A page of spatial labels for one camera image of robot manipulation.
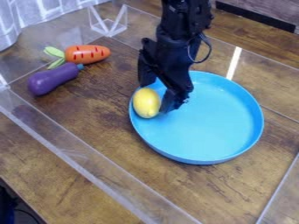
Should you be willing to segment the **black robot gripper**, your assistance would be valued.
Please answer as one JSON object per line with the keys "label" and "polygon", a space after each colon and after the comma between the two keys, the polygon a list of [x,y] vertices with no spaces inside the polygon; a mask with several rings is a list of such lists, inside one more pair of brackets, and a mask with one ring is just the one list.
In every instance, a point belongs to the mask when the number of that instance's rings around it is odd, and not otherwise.
{"label": "black robot gripper", "polygon": [[189,98],[193,90],[189,67],[211,56],[211,42],[204,33],[191,38],[172,39],[161,30],[156,40],[141,39],[143,48],[137,58],[137,81],[140,87],[160,79],[168,88],[163,95],[160,112],[176,110]]}

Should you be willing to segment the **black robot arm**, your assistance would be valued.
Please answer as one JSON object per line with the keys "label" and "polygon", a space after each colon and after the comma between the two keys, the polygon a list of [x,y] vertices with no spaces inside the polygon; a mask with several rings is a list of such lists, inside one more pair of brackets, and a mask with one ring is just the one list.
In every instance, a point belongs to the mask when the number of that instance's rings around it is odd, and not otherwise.
{"label": "black robot arm", "polygon": [[156,27],[156,40],[141,39],[137,58],[137,81],[141,87],[159,79],[165,86],[160,112],[177,109],[193,90],[189,67],[196,60],[201,42],[211,47],[203,33],[211,27],[211,0],[161,0],[163,15]]}

